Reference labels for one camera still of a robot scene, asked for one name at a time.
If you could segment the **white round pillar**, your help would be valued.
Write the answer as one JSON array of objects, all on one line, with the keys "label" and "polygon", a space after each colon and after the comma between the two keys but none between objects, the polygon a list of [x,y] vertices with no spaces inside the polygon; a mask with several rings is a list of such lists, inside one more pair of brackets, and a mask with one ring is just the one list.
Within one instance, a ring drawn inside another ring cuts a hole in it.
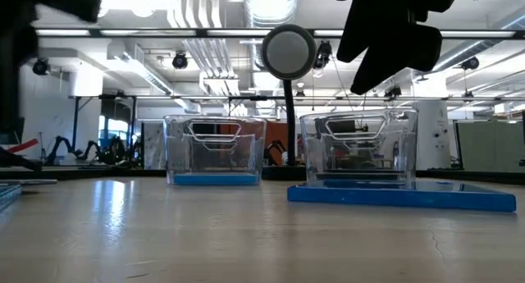
[{"label": "white round pillar", "polygon": [[445,101],[419,101],[417,169],[450,168],[450,133]]}]

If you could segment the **orange partition panel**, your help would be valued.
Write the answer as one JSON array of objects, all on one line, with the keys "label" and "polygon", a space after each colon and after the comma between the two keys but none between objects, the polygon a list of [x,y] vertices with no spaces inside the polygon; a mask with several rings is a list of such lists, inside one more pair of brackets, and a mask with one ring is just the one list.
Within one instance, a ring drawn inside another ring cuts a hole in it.
[{"label": "orange partition panel", "polygon": [[261,118],[239,118],[237,121],[217,125],[217,133],[231,142],[219,144],[230,148],[232,165],[241,170],[257,170],[262,166],[285,165],[288,128],[279,121]]}]

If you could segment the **blue jewel case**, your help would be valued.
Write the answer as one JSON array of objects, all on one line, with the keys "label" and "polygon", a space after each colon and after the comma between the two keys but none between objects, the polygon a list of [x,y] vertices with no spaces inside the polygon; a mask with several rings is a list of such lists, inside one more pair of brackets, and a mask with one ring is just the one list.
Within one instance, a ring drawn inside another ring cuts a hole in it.
[{"label": "blue jewel case", "polygon": [[21,194],[21,185],[0,184],[0,212],[8,208]]}]

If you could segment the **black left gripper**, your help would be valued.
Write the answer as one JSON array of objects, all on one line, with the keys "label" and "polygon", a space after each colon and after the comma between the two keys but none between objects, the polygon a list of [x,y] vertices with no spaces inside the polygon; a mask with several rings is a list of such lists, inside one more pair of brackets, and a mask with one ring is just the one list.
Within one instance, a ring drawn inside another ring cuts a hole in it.
[{"label": "black left gripper", "polygon": [[102,0],[0,0],[0,22],[31,22],[36,19],[36,5],[42,4],[77,18],[95,22]]}]

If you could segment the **black overhead light bar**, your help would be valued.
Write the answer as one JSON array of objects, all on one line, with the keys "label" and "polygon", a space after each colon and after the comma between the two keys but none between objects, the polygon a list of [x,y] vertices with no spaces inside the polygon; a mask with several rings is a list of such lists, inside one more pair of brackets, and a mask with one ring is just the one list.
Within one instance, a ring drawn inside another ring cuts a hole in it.
[{"label": "black overhead light bar", "polygon": [[[261,39],[269,34],[265,29],[100,29],[100,28],[38,28],[42,38],[251,38]],[[525,40],[525,30],[442,30],[444,39]]]}]

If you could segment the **black desk lamp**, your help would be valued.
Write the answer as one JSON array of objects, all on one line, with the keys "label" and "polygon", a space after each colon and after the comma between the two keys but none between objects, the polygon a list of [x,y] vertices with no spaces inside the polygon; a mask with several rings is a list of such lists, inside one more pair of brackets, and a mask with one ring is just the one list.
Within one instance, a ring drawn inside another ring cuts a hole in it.
[{"label": "black desk lamp", "polygon": [[304,169],[296,163],[297,133],[292,82],[312,70],[316,52],[312,33],[298,25],[279,25],[263,39],[263,65],[283,84],[288,144],[285,164],[264,167],[262,176],[265,180],[290,181],[304,178]]}]

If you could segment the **silver ventilation duct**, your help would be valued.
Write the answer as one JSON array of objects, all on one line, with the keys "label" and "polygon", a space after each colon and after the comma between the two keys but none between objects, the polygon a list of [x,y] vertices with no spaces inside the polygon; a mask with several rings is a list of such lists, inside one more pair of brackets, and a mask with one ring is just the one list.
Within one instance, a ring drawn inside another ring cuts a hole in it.
[{"label": "silver ventilation duct", "polygon": [[299,0],[244,0],[249,27],[271,28],[294,20]]}]

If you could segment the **grey-green partition panel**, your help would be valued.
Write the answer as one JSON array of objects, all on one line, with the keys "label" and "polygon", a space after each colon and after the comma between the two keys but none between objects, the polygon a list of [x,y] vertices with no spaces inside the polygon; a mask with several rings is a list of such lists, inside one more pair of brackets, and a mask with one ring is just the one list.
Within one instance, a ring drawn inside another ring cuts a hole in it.
[{"label": "grey-green partition panel", "polygon": [[522,121],[455,121],[454,131],[465,171],[525,173]]}]

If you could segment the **clear plastic bin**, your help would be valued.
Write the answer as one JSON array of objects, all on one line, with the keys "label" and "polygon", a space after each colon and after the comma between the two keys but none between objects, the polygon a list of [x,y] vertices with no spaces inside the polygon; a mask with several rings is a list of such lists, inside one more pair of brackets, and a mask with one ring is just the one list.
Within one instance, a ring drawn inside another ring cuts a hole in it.
[{"label": "clear plastic bin", "polygon": [[257,170],[241,170],[232,165],[230,148],[219,144],[231,142],[217,133],[217,125],[237,121],[246,116],[171,115],[163,118],[167,183],[175,175],[257,175],[259,183],[263,166]]},{"label": "clear plastic bin", "polygon": [[391,108],[304,115],[300,118],[306,183],[318,172],[400,171],[415,181],[418,112]]}]

